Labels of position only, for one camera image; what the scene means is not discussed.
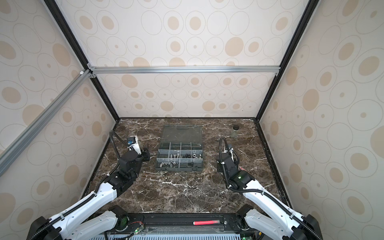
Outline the clear grey compartment organizer box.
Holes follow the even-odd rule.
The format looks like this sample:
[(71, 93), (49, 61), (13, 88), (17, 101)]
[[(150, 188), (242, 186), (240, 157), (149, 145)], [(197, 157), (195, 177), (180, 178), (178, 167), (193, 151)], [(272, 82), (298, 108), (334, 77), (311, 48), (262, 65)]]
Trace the clear grey compartment organizer box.
[(201, 172), (204, 169), (202, 126), (165, 125), (155, 169), (168, 172)]

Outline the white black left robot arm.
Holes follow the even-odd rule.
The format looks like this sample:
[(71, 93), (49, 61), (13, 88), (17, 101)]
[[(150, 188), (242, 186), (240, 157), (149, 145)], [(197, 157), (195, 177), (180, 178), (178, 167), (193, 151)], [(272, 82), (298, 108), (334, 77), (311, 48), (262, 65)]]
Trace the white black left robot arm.
[(111, 230), (121, 221), (123, 212), (106, 211), (96, 219), (89, 220), (95, 212), (128, 190), (139, 177), (143, 162), (150, 160), (148, 148), (140, 148), (137, 136), (123, 140), (115, 131), (110, 131), (110, 142), (118, 139), (128, 150), (121, 155), (116, 146), (118, 159), (115, 168), (97, 184), (94, 191), (66, 210), (46, 219), (39, 217), (30, 227), (29, 240), (83, 240)]

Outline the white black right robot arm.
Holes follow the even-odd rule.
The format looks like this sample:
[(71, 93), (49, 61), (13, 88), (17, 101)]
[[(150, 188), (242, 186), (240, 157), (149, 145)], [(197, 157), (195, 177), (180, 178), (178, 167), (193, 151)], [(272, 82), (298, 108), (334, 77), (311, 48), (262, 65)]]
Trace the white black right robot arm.
[(320, 224), (311, 215), (288, 207), (264, 188), (249, 172), (239, 167), (240, 158), (225, 137), (219, 140), (218, 172), (223, 175), (226, 188), (259, 206), (246, 210), (240, 218), (245, 226), (260, 231), (273, 240), (322, 240)]

